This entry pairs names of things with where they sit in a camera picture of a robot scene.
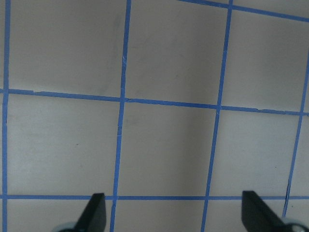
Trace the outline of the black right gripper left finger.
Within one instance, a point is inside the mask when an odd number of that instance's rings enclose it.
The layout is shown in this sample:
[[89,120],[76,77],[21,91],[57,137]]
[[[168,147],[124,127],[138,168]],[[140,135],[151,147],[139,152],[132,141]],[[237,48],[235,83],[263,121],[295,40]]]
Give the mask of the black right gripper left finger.
[[106,228],[106,204],[104,193],[92,195],[76,223],[77,232],[103,232]]

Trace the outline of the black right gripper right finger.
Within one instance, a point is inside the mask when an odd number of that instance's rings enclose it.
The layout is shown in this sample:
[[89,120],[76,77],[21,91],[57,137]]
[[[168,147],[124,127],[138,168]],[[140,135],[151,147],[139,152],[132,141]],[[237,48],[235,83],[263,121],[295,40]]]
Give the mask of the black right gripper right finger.
[[286,227],[254,191],[242,192],[241,221],[248,232],[284,232]]

